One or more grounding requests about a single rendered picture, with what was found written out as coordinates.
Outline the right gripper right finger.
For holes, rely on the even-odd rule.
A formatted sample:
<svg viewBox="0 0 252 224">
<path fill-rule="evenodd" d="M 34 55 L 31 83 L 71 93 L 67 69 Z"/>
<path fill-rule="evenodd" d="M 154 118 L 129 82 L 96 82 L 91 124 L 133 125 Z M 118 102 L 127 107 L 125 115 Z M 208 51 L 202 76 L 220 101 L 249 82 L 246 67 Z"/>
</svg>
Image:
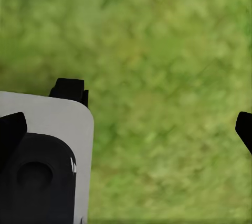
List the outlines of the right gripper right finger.
<svg viewBox="0 0 252 224">
<path fill-rule="evenodd" d="M 235 130 L 252 154 L 252 114 L 243 111 L 240 112 Z"/>
</svg>

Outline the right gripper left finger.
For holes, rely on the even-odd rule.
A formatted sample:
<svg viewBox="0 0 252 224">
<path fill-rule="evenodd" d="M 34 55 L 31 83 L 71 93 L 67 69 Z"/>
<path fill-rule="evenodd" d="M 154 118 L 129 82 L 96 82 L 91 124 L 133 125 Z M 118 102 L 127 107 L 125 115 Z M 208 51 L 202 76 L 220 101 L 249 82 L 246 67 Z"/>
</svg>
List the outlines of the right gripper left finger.
<svg viewBox="0 0 252 224">
<path fill-rule="evenodd" d="M 0 118 L 0 174 L 27 133 L 23 112 Z"/>
</svg>

